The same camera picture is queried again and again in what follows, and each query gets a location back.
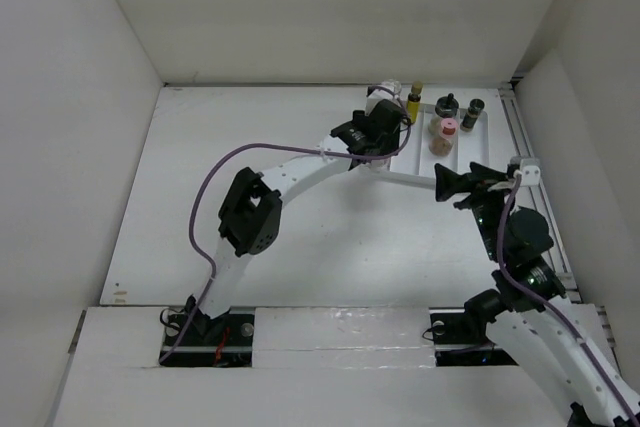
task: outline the purple hose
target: purple hose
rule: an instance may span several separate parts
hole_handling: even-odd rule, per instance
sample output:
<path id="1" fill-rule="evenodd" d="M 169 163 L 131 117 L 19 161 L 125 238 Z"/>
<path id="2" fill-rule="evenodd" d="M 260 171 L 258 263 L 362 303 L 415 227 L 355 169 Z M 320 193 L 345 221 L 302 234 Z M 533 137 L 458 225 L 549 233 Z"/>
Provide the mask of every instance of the purple hose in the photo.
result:
<path id="1" fill-rule="evenodd" d="M 376 88 L 380 90 L 384 90 L 394 95 L 393 92 L 386 89 L 385 87 L 377 86 Z M 404 109 L 402 102 L 399 99 L 396 99 L 396 101 Z M 411 125 L 407 127 L 407 135 L 405 136 L 400 147 L 398 147 L 397 150 L 386 155 L 354 155 L 354 154 L 343 154 L 340 152 L 326 152 L 326 151 L 321 152 L 320 150 L 317 150 L 317 149 L 304 149 L 301 147 L 289 147 L 286 145 L 255 143 L 255 144 L 247 144 L 247 145 L 243 145 L 242 147 L 238 147 L 237 149 L 232 150 L 227 155 L 222 157 L 218 161 L 218 163 L 216 163 L 216 165 L 213 166 L 213 168 L 209 171 L 207 176 L 202 181 L 202 185 L 200 186 L 200 189 L 198 189 L 198 193 L 196 194 L 196 199 L 193 202 L 193 207 L 191 208 L 191 215 L 189 216 L 189 242 L 191 242 L 191 247 L 193 247 L 193 249 L 198 254 L 204 257 L 207 262 L 209 262 L 209 264 L 211 265 L 211 275 L 209 276 L 209 280 L 207 280 L 207 283 L 204 286 L 204 290 L 202 291 L 202 294 L 196 301 L 196 305 L 193 307 L 193 309 L 191 309 L 191 312 L 189 313 L 189 316 L 187 317 L 185 324 L 180 330 L 180 333 L 178 334 L 176 341 L 173 343 L 171 348 L 162 357 L 160 357 L 159 362 L 162 363 L 165 360 L 167 360 L 175 352 L 175 350 L 180 346 L 180 343 L 182 342 L 182 339 L 184 338 L 187 332 L 187 329 L 189 328 L 189 325 L 191 325 L 191 322 L 193 322 L 193 318 L 195 317 L 196 312 L 200 308 L 202 301 L 204 300 L 207 293 L 209 292 L 209 289 L 213 284 L 213 280 L 216 277 L 216 271 L 217 271 L 216 263 L 213 260 L 213 257 L 211 257 L 207 252 L 205 252 L 202 249 L 202 247 L 198 245 L 198 242 L 196 241 L 196 237 L 195 237 L 195 225 L 196 225 L 196 216 L 198 214 L 198 208 L 200 207 L 200 202 L 202 201 L 202 197 L 204 196 L 204 193 L 207 190 L 207 187 L 209 186 L 211 179 L 213 179 L 213 176 L 216 175 L 216 173 L 220 170 L 220 168 L 224 164 L 226 164 L 231 158 L 235 157 L 236 155 L 251 149 L 268 149 L 268 150 L 279 150 L 279 151 L 285 151 L 285 152 L 295 152 L 298 154 L 324 155 L 325 157 L 339 157 L 342 159 L 362 160 L 365 162 L 371 162 L 374 160 L 386 160 L 398 155 L 402 151 L 402 149 L 406 147 L 407 143 L 409 142 L 410 135 L 411 135 Z"/>
<path id="2" fill-rule="evenodd" d="M 589 358 L 589 360 L 593 364 L 593 367 L 596 369 L 600 377 L 602 377 L 602 380 L 604 380 L 604 383 L 607 384 L 607 387 L 609 387 L 609 389 L 613 393 L 613 396 L 616 398 L 616 400 L 622 407 L 622 410 L 624 410 L 625 414 L 629 416 L 629 421 L 631 422 L 631 424 L 634 427 L 640 427 L 640 422 L 638 422 L 638 419 L 633 413 L 633 410 L 631 409 L 627 401 L 624 399 L 622 393 L 618 390 L 616 385 L 613 383 L 613 381 L 611 380 L 607 372 L 604 370 L 604 368 L 602 367 L 602 365 L 594 355 L 591 348 L 587 345 L 586 342 L 584 342 L 582 335 L 580 335 L 580 332 L 573 325 L 573 323 L 551 302 L 539 296 L 534 291 L 529 290 L 524 285 L 519 284 L 507 270 L 507 266 L 504 262 L 504 235 L 505 235 L 505 229 L 507 226 L 507 219 L 509 217 L 509 212 L 511 211 L 511 206 L 513 205 L 516 199 L 516 194 L 518 192 L 518 189 L 520 188 L 521 182 L 522 182 L 522 178 L 519 175 L 517 175 L 515 185 L 513 186 L 513 189 L 511 190 L 509 197 L 507 198 L 507 202 L 505 203 L 504 209 L 502 210 L 502 215 L 500 216 L 500 223 L 498 224 L 497 254 L 498 254 L 498 265 L 500 266 L 500 272 L 502 272 L 502 275 L 504 276 L 505 279 L 507 279 L 507 282 L 509 282 L 509 284 L 511 284 L 512 287 L 519 290 L 525 296 L 529 297 L 531 300 L 534 300 L 536 303 L 541 304 L 547 309 L 549 309 L 551 312 L 553 312 L 556 318 L 565 325 L 565 327 L 571 332 L 574 338 L 578 341 L 578 344 L 582 347 L 582 350 L 584 350 L 584 353 Z"/>

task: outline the purple cable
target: purple cable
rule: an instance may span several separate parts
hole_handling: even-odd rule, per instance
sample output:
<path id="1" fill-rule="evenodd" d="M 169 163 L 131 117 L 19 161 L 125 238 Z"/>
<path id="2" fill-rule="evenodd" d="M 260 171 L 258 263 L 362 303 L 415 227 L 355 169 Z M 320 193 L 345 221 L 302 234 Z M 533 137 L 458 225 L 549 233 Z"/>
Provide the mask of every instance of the purple cable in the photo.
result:
<path id="1" fill-rule="evenodd" d="M 394 95 L 393 92 L 386 89 L 385 87 L 376 86 L 376 88 L 380 90 L 388 91 L 392 95 Z M 404 109 L 402 102 L 399 99 L 396 99 L 396 101 L 398 101 L 400 106 Z M 207 176 L 204 178 L 204 181 L 202 182 L 202 185 L 200 186 L 200 189 L 198 189 L 198 193 L 196 194 L 196 199 L 193 202 L 193 207 L 191 208 L 191 215 L 189 217 L 189 242 L 191 242 L 191 247 L 193 247 L 193 249 L 198 254 L 204 257 L 204 259 L 206 259 L 207 262 L 209 262 L 209 264 L 211 265 L 211 275 L 209 276 L 209 280 L 207 280 L 207 283 L 204 286 L 204 290 L 202 291 L 202 294 L 196 301 L 196 305 L 193 307 L 193 309 L 191 309 L 191 312 L 189 313 L 189 316 L 187 317 L 187 320 L 184 326 L 180 330 L 180 333 L 178 334 L 176 341 L 173 343 L 171 348 L 162 357 L 160 357 L 159 363 L 162 363 L 165 360 L 167 360 L 171 356 L 171 354 L 173 354 L 175 350 L 180 346 L 180 343 L 182 342 L 182 339 L 184 338 L 187 332 L 187 329 L 189 328 L 189 325 L 191 325 L 191 322 L 193 322 L 193 318 L 195 317 L 196 312 L 200 308 L 200 305 L 202 304 L 203 299 L 206 297 L 207 293 L 209 292 L 209 289 L 211 288 L 211 285 L 213 284 L 213 280 L 215 279 L 215 276 L 216 276 L 217 267 L 216 267 L 215 261 L 213 260 L 213 257 L 211 257 L 207 252 L 205 252 L 198 245 L 198 242 L 196 241 L 195 225 L 196 225 L 196 215 L 198 214 L 198 208 L 200 207 L 200 202 L 202 201 L 202 197 L 204 196 L 204 193 L 207 190 L 207 187 L 209 186 L 211 179 L 213 179 L 213 176 L 216 175 L 216 173 L 220 170 L 220 168 L 224 164 L 226 164 L 231 158 L 235 157 L 236 155 L 251 149 L 268 149 L 268 150 L 279 150 L 279 151 L 285 151 L 285 152 L 295 152 L 298 154 L 324 155 L 325 157 L 338 157 L 342 159 L 362 160 L 365 162 L 371 162 L 374 160 L 386 160 L 398 155 L 402 151 L 402 149 L 406 147 L 407 143 L 409 142 L 410 135 L 411 135 L 411 124 L 409 124 L 409 126 L 407 127 L 407 135 L 402 141 L 402 144 L 400 145 L 400 147 L 398 147 L 397 150 L 394 150 L 390 154 L 386 154 L 386 155 L 355 155 L 355 154 L 343 154 L 340 152 L 328 152 L 328 151 L 321 152 L 320 150 L 316 150 L 316 149 L 304 149 L 301 147 L 289 147 L 286 145 L 255 143 L 255 144 L 247 144 L 247 145 L 243 145 L 242 147 L 238 147 L 237 149 L 232 150 L 227 155 L 222 157 L 218 161 L 218 163 L 213 166 L 213 168 L 209 171 Z"/>
<path id="2" fill-rule="evenodd" d="M 497 254 L 498 254 L 498 265 L 500 266 L 500 272 L 502 272 L 502 275 L 504 276 L 505 279 L 507 279 L 507 282 L 509 282 L 509 284 L 511 284 L 512 287 L 519 290 L 524 295 L 529 297 L 531 300 L 534 300 L 536 303 L 541 304 L 547 309 L 549 309 L 551 312 L 553 312 L 556 318 L 565 325 L 565 327 L 571 332 L 574 338 L 578 341 L 578 344 L 580 345 L 580 347 L 582 347 L 582 350 L 584 350 L 584 353 L 589 358 L 589 360 L 593 364 L 593 367 L 596 369 L 600 377 L 602 377 L 602 380 L 604 380 L 604 383 L 607 384 L 607 387 L 609 387 L 609 389 L 613 393 L 613 396 L 616 398 L 616 400 L 622 407 L 622 410 L 624 410 L 625 414 L 629 416 L 629 421 L 631 422 L 631 424 L 634 427 L 640 427 L 640 422 L 638 422 L 638 419 L 633 413 L 633 410 L 631 409 L 627 401 L 624 399 L 622 393 L 618 390 L 616 385 L 613 383 L 613 381 L 611 380 L 607 372 L 604 370 L 604 367 L 602 367 L 602 365 L 594 355 L 593 351 L 584 341 L 582 335 L 580 335 L 580 332 L 573 325 L 573 323 L 560 311 L 560 309 L 558 309 L 551 302 L 539 296 L 534 291 L 529 290 L 524 285 L 519 284 L 507 270 L 507 266 L 504 262 L 504 236 L 505 236 L 505 230 L 507 226 L 507 219 L 509 217 L 509 212 L 511 211 L 511 206 L 513 205 L 516 199 L 516 194 L 518 192 L 518 189 L 520 188 L 521 182 L 522 182 L 522 177 L 520 177 L 520 175 L 517 175 L 515 185 L 513 186 L 513 189 L 511 190 L 509 197 L 507 198 L 507 202 L 505 203 L 504 209 L 502 210 L 502 215 L 500 216 L 500 223 L 498 224 Z"/>

